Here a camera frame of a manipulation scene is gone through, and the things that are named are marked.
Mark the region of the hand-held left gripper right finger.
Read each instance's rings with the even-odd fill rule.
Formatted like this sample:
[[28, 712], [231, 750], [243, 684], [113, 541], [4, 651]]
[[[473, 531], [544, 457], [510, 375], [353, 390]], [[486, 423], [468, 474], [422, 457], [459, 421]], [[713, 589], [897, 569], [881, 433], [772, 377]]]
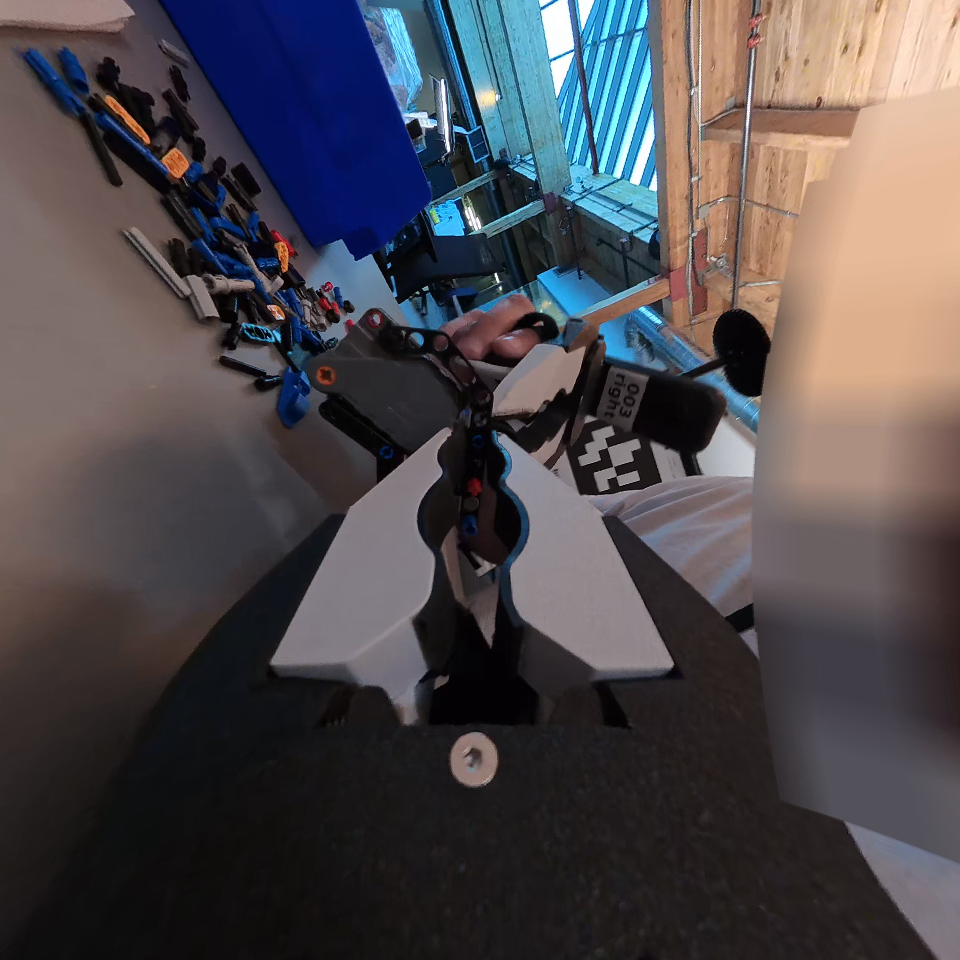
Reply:
[[495, 434], [495, 661], [543, 724], [574, 690], [666, 678], [674, 659], [602, 512]]

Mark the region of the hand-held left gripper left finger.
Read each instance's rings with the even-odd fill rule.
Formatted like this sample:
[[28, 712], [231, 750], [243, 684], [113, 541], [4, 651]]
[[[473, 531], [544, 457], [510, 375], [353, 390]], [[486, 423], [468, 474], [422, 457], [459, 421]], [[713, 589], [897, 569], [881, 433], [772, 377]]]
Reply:
[[417, 687], [431, 670], [414, 626], [436, 561], [418, 526], [442, 478], [439, 430], [347, 511], [270, 660], [279, 677], [383, 690], [400, 721], [422, 721]]

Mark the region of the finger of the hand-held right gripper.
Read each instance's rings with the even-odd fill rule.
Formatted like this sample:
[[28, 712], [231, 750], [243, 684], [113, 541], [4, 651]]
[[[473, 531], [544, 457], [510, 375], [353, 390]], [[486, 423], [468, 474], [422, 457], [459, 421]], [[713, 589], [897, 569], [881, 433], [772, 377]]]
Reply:
[[535, 346], [494, 389], [491, 414], [501, 420], [531, 418], [558, 395], [572, 396], [597, 347], [598, 341], [571, 350]]
[[535, 459], [553, 468], [582, 430], [584, 416], [573, 401], [550, 401], [535, 418], [535, 437], [540, 440]]

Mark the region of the grey and black lego assembly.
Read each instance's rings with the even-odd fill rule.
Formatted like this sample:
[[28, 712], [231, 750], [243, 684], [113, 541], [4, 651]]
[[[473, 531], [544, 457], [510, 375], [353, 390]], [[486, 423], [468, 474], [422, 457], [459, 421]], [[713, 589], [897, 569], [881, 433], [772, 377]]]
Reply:
[[374, 456], [381, 482], [454, 426], [464, 395], [475, 392], [463, 377], [475, 375], [493, 393], [515, 366], [474, 364], [440, 328], [400, 328], [373, 308], [306, 372], [321, 393], [320, 416]]

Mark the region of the pile of small lego pins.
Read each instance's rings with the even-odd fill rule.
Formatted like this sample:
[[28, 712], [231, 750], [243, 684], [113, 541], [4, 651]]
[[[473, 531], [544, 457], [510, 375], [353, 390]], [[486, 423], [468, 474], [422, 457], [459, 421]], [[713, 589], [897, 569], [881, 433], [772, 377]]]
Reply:
[[260, 215], [261, 189], [248, 167], [208, 160], [181, 67], [169, 67], [156, 115], [155, 97], [124, 82], [110, 56], [93, 78], [67, 47], [57, 50], [57, 65], [34, 47], [19, 56], [83, 128], [111, 186], [124, 185], [122, 163], [156, 192], [174, 237], [160, 247], [132, 226], [122, 230], [126, 242], [198, 321], [224, 325], [219, 363], [260, 393], [276, 391], [279, 421], [294, 428], [311, 408], [306, 361], [338, 345], [327, 333], [342, 321], [350, 327], [355, 307], [339, 286], [311, 286], [297, 270], [294, 246]]

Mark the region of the person's right hand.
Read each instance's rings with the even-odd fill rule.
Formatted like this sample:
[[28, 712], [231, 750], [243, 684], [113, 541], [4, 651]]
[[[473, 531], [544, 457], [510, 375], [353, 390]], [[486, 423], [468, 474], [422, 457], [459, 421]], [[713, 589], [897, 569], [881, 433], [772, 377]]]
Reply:
[[448, 321], [439, 332], [471, 363], [512, 367], [535, 346], [554, 340], [559, 329], [553, 318], [535, 311], [527, 295], [513, 293]]

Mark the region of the black round disc on rod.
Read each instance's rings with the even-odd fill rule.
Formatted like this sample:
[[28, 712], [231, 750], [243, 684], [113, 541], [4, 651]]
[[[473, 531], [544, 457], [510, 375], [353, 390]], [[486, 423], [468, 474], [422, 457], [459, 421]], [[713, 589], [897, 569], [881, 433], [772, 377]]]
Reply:
[[712, 360], [681, 373], [681, 378], [702, 378], [724, 372], [738, 394], [755, 399], [762, 395], [767, 358], [772, 342], [763, 324], [750, 312], [731, 308], [716, 319], [712, 332]]

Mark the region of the black office chair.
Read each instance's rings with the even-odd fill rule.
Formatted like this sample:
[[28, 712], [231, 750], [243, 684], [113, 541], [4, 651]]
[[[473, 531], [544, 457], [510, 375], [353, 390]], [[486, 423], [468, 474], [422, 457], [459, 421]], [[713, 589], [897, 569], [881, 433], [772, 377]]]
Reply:
[[393, 237], [390, 250], [381, 247], [372, 257], [400, 305], [437, 284], [490, 277], [502, 269], [484, 233], [437, 235], [426, 210]]

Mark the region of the computer monitor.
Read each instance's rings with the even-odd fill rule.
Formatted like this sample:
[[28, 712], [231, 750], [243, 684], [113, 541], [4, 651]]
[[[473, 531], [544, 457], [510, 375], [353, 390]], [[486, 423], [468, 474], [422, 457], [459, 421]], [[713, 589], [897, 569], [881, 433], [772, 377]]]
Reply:
[[437, 156], [429, 163], [434, 166], [449, 163], [457, 148], [457, 142], [449, 82], [445, 78], [431, 75], [430, 84], [436, 108], [435, 130], [438, 138]]

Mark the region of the blue plastic bin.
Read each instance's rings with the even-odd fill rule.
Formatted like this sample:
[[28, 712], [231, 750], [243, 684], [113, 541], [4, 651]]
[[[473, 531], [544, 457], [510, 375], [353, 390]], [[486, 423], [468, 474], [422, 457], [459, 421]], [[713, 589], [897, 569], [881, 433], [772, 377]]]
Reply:
[[161, 6], [312, 246], [366, 258], [429, 203], [358, 2]]

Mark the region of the white towel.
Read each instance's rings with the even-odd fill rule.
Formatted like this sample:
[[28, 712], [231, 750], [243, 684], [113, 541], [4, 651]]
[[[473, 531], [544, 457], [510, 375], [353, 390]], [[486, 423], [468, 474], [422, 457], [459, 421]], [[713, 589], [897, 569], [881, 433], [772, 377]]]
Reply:
[[1, 1], [1, 33], [111, 35], [135, 16], [125, 1]]

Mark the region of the silver air duct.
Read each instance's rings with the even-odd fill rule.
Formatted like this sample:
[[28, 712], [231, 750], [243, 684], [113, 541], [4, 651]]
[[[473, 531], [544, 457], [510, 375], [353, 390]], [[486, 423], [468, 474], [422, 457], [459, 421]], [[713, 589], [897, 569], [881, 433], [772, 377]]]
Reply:
[[[626, 315], [626, 321], [649, 342], [653, 354], [678, 373], [686, 373], [709, 362], [707, 354], [681, 331], [650, 307], [640, 307]], [[727, 414], [738, 421], [742, 431], [757, 435], [761, 402], [734, 388], [725, 369], [707, 371], [702, 382], [716, 389], [726, 400]]]

